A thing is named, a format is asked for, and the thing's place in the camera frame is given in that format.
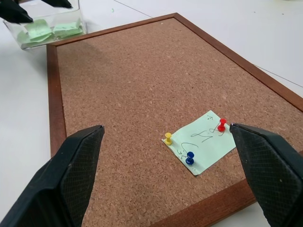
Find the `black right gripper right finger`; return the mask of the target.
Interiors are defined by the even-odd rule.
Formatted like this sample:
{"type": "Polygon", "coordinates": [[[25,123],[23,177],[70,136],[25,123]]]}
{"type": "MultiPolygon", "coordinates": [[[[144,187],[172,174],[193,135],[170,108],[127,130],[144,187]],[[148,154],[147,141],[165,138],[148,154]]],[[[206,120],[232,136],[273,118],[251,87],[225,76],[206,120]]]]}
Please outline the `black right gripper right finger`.
{"type": "Polygon", "coordinates": [[[303,227],[303,156],[282,136],[238,123],[230,132],[246,180],[271,227],[303,227]]]}

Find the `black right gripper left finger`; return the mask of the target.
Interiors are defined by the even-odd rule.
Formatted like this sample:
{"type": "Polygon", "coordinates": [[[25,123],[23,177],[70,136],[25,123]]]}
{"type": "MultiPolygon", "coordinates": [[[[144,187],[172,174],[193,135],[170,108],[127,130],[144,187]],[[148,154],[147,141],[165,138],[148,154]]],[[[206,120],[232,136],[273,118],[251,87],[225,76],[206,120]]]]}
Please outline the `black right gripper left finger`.
{"type": "Polygon", "coordinates": [[[81,227],[91,197],[104,126],[67,137],[0,222],[0,227],[81,227]]]}

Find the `clear plastic box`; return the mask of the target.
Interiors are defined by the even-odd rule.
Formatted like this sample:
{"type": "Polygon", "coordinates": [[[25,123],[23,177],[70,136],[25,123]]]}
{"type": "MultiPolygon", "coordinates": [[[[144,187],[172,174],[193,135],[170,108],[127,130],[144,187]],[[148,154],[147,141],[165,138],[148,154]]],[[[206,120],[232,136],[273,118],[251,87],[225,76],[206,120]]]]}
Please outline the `clear plastic box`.
{"type": "Polygon", "coordinates": [[[20,0],[19,3],[20,6],[25,9],[27,13],[33,18],[33,22],[37,19],[44,19],[52,31],[57,24],[71,23],[77,21],[80,18],[81,28],[83,30],[83,33],[81,34],[59,38],[53,33],[49,38],[42,42],[31,43],[28,38],[27,30],[25,29],[25,25],[27,24],[13,24],[5,20],[3,21],[3,24],[9,30],[19,47],[23,50],[86,34],[87,29],[80,9],[80,0],[68,1],[72,5],[71,9],[55,8],[44,3],[41,0],[20,0]]]}

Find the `red push pin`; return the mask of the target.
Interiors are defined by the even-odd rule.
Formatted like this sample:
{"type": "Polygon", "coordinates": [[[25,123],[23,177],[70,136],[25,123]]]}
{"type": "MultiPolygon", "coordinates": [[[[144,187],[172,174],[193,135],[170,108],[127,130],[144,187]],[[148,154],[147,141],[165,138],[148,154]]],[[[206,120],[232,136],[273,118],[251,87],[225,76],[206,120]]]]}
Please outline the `red push pin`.
{"type": "Polygon", "coordinates": [[[226,124],[226,119],[220,119],[219,120],[219,125],[217,126],[217,130],[219,131],[219,132],[224,132],[225,131],[225,124],[226,124]]]}

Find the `wood framed cork board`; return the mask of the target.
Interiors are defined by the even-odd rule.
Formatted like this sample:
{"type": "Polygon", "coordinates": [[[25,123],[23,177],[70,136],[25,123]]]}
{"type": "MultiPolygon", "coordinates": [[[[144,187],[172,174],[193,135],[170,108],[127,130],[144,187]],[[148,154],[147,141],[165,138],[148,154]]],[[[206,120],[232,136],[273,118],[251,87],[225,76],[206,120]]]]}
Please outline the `wood framed cork board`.
{"type": "Polygon", "coordinates": [[[163,143],[208,111],[303,156],[303,98],[174,13],[47,46],[51,154],[102,124],[81,227],[210,227],[251,205],[236,149],[193,175],[163,143]]]}

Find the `green note with handwriting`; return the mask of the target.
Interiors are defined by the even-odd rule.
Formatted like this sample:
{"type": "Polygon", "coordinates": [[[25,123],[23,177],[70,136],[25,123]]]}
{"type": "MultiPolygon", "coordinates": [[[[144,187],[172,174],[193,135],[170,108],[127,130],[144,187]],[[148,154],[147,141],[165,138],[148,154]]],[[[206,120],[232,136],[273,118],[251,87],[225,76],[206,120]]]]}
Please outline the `green note with handwriting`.
{"type": "Polygon", "coordinates": [[[193,175],[203,173],[236,147],[227,123],[224,132],[217,130],[220,119],[210,110],[173,133],[170,146],[164,143],[165,136],[162,139],[163,143],[193,175]],[[185,162],[187,153],[190,151],[195,155],[191,166],[185,162]]]}

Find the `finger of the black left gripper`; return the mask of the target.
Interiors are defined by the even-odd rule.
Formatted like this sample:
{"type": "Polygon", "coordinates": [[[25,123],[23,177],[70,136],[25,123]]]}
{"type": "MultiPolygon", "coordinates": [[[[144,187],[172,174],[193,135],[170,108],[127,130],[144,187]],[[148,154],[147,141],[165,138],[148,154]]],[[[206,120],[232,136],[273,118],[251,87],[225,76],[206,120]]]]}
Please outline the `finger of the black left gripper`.
{"type": "Polygon", "coordinates": [[[72,5],[68,0],[41,0],[41,1],[55,8],[65,8],[65,9],[72,8],[72,5]]]}
{"type": "Polygon", "coordinates": [[[0,18],[10,23],[32,23],[33,19],[13,0],[0,0],[0,18]]]}

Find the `blue push pin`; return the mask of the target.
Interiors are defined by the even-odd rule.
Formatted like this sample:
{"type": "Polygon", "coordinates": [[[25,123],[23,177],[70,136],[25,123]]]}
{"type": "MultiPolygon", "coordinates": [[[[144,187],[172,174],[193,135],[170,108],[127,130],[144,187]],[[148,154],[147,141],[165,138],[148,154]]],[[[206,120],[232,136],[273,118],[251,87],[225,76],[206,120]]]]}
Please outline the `blue push pin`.
{"type": "Polygon", "coordinates": [[[188,165],[193,165],[193,163],[194,163],[194,153],[193,152],[188,152],[187,153],[187,158],[186,158],[186,160],[185,160],[185,162],[188,164],[188,165]]]}

